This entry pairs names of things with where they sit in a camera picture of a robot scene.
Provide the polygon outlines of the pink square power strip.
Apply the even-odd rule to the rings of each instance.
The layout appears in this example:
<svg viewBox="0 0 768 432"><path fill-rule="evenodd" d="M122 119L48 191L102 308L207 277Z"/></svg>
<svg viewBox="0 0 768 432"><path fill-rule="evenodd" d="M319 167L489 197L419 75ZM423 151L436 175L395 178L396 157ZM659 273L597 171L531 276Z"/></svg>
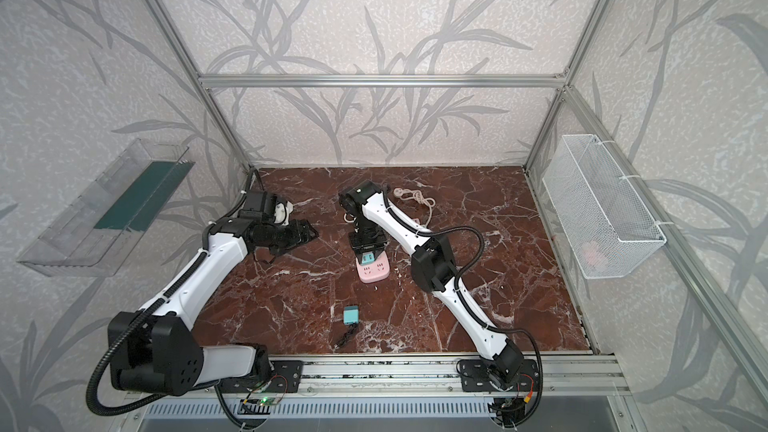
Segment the pink square power strip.
<svg viewBox="0 0 768 432"><path fill-rule="evenodd" d="M362 283L371 284L382 281L390 275L390 264L384 251L377 255L374 263L361 265L359 257L356 258L355 265L358 277Z"/></svg>

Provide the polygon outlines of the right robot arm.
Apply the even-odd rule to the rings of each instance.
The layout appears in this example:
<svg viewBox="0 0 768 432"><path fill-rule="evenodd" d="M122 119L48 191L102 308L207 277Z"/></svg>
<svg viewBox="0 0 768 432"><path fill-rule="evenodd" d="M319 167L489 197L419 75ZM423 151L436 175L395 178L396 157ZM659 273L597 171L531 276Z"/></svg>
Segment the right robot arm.
<svg viewBox="0 0 768 432"><path fill-rule="evenodd" d="M454 226L432 231L417 224L390 200L387 190L366 181L339 193L340 206L353 220L349 242L355 254L358 275L363 282L375 282L388 273L385 247L393 238L408 253L413 282L433 295L451 311L474 344L487 367L491 384L500 391L513 387L522 375L524 354L512 339L514 334L528 338L535 354L530 374L531 392L543 389L540 349L533 335L524 329L503 329L492 324L471 297L463 275L479 261L485 250L482 233L471 226ZM449 236L468 232L478 241L478 249L463 266L458 266Z"/></svg>

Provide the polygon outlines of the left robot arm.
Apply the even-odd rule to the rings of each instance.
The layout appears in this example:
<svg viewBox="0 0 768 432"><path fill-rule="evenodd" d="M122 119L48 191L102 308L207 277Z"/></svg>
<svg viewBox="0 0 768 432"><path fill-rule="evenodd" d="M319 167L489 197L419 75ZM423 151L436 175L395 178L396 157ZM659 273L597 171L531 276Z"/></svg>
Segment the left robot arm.
<svg viewBox="0 0 768 432"><path fill-rule="evenodd" d="M209 224L195 257L165 288L109 323L108 349L86 386L87 408L98 416L117 416L166 396L218 387L222 380L270 383L274 369L264 346L202 346L193 328L223 280L255 249L279 256L317 236L306 220L269 225L222 218Z"/></svg>

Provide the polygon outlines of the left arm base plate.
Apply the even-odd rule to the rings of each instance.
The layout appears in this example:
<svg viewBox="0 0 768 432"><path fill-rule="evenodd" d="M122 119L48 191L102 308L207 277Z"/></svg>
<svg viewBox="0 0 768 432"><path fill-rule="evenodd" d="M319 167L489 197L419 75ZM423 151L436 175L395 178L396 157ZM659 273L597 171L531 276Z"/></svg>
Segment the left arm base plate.
<svg viewBox="0 0 768 432"><path fill-rule="evenodd" d="M219 386L223 393L297 393L304 362L301 360L276 360L271 370L260 376L223 379Z"/></svg>

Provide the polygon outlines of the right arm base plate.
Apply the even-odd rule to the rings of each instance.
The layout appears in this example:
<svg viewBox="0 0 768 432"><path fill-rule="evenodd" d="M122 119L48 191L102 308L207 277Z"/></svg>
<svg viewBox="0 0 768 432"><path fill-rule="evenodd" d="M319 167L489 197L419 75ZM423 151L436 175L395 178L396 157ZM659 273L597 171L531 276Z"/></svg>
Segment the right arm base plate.
<svg viewBox="0 0 768 432"><path fill-rule="evenodd" d="M480 359L462 359L456 364L456 372L461 381L463 392L524 392L536 391L535 380L541 373L533 359L525 359L520 371L508 386L495 385L489 376L488 366Z"/></svg>

